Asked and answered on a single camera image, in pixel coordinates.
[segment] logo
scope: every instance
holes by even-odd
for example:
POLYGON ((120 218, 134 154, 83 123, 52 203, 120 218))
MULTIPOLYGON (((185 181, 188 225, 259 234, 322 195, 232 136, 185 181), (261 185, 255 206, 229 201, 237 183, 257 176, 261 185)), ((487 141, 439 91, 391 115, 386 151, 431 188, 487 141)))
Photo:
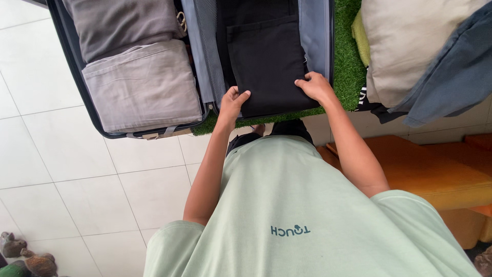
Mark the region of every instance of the logo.
POLYGON ((294 226, 294 229, 287 229, 287 230, 281 228, 277 229, 276 227, 274 229, 273 226, 270 226, 270 229, 272 230, 272 235, 275 233, 275 236, 281 236, 281 237, 289 236, 289 232, 290 235, 292 236, 311 233, 311 231, 309 231, 306 226, 304 226, 304 229, 302 229, 301 227, 299 227, 299 225, 294 226))

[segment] foot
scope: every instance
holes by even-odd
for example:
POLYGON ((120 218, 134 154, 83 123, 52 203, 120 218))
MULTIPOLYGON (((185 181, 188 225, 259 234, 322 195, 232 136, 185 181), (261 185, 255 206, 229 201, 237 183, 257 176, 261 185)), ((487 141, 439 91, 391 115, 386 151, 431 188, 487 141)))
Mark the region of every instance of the foot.
POLYGON ((257 133, 260 136, 263 136, 263 133, 265 132, 265 124, 259 124, 259 125, 253 125, 251 126, 253 128, 252 133, 257 133))

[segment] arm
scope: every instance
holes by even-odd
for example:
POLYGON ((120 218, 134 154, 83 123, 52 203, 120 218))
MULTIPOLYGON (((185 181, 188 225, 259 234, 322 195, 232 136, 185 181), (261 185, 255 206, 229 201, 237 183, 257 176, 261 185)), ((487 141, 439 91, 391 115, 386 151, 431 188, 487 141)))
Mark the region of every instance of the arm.
POLYGON ((238 87, 231 87, 222 98, 217 124, 188 193, 183 220, 205 226, 212 216, 218 203, 229 135, 236 126, 241 105, 249 98, 250 94, 249 91, 245 91, 239 95, 238 87))
POLYGON ((328 80, 315 72, 306 74, 306 79, 310 80, 296 80, 296 85, 325 109, 345 177, 367 197, 389 190, 381 165, 350 122, 328 80))

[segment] mint green t-shirt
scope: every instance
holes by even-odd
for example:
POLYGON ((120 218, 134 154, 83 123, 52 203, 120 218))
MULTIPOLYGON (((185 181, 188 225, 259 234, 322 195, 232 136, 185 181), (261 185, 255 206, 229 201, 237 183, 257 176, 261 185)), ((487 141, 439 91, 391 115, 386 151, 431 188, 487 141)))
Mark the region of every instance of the mint green t-shirt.
POLYGON ((479 277, 436 210, 393 190, 370 199, 307 141, 264 137, 227 156, 206 227, 149 241, 144 277, 479 277))

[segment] hand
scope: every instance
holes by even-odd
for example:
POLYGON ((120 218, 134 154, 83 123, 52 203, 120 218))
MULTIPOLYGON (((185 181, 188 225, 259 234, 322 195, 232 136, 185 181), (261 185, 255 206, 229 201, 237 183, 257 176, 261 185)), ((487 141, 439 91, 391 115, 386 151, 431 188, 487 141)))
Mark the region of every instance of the hand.
POLYGON ((239 95, 238 87, 231 87, 222 97, 216 126, 226 128, 229 132, 232 132, 234 127, 236 127, 236 119, 241 111, 241 106, 248 100, 250 95, 251 92, 249 90, 239 95))
POLYGON ((307 96, 318 101, 322 106, 339 103, 332 86, 323 75, 311 71, 304 77, 309 81, 295 80, 294 83, 296 86, 300 87, 307 96))

